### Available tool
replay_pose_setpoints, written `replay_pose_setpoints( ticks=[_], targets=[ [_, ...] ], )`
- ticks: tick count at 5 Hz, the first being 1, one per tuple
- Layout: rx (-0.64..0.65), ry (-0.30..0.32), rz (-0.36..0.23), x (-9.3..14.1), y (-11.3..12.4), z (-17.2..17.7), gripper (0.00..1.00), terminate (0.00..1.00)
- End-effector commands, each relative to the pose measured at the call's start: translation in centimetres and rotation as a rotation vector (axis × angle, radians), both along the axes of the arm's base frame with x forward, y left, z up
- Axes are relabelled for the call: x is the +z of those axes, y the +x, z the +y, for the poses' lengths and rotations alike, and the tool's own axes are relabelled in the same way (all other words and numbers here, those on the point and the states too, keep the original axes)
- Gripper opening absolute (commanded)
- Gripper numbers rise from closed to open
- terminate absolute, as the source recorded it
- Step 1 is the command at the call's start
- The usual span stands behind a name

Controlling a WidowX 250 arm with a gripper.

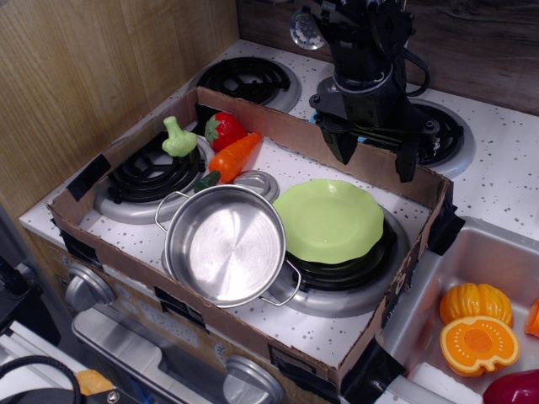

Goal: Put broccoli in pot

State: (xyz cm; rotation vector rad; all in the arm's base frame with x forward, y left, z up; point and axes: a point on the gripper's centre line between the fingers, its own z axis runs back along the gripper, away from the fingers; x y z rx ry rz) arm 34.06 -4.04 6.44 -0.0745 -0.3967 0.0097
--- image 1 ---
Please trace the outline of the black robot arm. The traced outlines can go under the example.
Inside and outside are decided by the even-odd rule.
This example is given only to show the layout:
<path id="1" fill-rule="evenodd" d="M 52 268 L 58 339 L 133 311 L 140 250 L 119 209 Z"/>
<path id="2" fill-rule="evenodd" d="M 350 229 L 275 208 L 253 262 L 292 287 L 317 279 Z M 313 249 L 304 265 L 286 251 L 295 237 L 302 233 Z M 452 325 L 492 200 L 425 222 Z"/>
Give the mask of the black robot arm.
<path id="1" fill-rule="evenodd" d="M 413 14 L 400 1 L 317 1 L 308 13 L 333 58 L 335 91 L 309 100 L 329 149 L 346 164 L 361 137 L 392 147 L 401 182 L 412 181 L 439 127 L 406 91 Z"/>

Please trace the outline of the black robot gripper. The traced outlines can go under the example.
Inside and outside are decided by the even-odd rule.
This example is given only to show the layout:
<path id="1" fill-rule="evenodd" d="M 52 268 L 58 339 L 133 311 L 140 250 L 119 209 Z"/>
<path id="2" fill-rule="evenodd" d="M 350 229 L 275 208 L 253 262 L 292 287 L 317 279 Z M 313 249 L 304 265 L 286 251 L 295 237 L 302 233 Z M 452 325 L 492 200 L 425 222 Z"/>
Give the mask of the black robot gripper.
<path id="1" fill-rule="evenodd" d="M 373 145 L 398 147 L 396 169 L 401 183 L 414 180 L 419 164 L 419 144 L 433 147 L 439 121 L 414 104 L 387 79 L 373 88 L 345 92 L 331 77 L 309 98 L 322 125 L 323 139 L 335 158 L 347 165 L 355 153 L 358 136 Z"/>

